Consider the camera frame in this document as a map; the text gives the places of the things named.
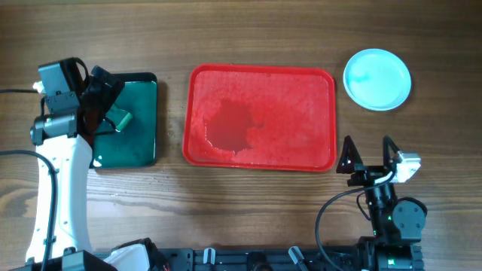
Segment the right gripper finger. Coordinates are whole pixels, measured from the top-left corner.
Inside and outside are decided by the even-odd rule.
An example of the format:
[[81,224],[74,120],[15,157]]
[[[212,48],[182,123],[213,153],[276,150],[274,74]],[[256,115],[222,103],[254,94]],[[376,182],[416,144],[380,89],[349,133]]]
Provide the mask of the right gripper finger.
[[393,142],[393,140],[388,136],[383,137],[383,165],[390,166],[393,154],[397,154],[400,151],[398,146]]
[[364,170],[364,164],[352,138],[347,135],[343,140],[343,148],[337,164],[336,173],[352,174]]

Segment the green scrubbing sponge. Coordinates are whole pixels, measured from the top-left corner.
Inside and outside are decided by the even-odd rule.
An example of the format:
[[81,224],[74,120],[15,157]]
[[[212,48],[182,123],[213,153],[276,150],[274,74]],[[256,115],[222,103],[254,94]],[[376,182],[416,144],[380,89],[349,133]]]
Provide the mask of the green scrubbing sponge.
[[110,107],[105,115],[107,121],[116,132],[121,132],[133,119],[128,111],[119,108],[116,104]]

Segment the light blue plate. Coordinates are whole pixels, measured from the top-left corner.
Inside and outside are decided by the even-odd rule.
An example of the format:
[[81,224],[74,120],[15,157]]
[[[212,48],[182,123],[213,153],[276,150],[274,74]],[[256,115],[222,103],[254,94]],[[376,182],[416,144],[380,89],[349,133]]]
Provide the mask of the light blue plate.
[[348,96],[371,111],[391,111],[409,97],[412,79],[406,64],[395,54],[371,48],[355,53],[343,70]]

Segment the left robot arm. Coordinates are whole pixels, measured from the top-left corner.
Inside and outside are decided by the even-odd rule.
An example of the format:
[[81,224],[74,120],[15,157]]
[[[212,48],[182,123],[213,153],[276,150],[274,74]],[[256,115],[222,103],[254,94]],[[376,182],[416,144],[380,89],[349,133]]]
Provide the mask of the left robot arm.
[[76,58],[41,65],[38,72],[41,113],[30,130],[38,203],[25,269],[166,269],[148,238],[95,256],[87,229],[89,171],[150,166],[156,159],[156,76],[88,69]]

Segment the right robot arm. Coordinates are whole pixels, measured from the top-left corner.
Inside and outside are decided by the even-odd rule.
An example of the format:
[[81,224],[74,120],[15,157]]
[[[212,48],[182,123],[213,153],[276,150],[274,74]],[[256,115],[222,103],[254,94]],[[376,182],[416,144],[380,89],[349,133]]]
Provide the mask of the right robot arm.
[[423,253],[418,245],[426,225],[428,209],[413,197],[399,198],[396,184],[404,184],[421,167],[421,157],[400,150],[390,137],[383,139],[383,164],[366,166],[350,136],[336,169],[349,174],[347,185],[362,187],[374,235],[358,240],[357,270],[424,270]]

